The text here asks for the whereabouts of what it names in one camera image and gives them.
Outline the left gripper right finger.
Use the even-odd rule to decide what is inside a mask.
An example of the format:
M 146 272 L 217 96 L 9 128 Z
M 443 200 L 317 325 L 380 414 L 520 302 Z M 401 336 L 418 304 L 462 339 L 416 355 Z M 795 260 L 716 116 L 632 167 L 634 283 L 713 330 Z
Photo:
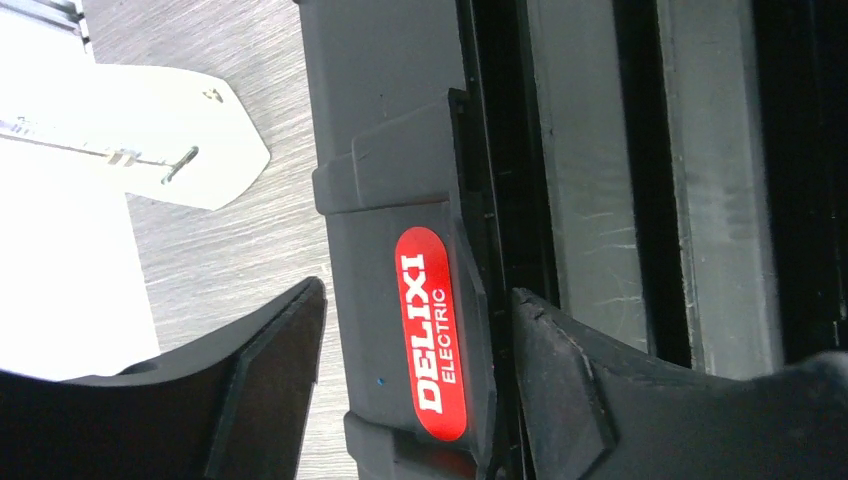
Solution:
M 843 479 L 847 356 L 749 380 L 650 356 L 512 293 L 516 375 L 540 479 Z

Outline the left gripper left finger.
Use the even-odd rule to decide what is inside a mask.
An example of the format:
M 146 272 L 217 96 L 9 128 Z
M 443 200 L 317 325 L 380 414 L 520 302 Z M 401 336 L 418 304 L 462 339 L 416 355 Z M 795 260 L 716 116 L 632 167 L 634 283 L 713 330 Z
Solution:
M 307 278 L 113 376 L 1 376 L 5 479 L 292 479 L 326 318 Z

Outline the black plastic toolbox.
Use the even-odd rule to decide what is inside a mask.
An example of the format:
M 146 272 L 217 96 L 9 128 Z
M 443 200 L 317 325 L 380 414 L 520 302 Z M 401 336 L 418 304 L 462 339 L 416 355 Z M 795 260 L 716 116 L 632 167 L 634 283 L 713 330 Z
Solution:
M 512 293 L 749 380 L 847 356 L 843 1 L 302 1 L 362 479 L 540 479 Z

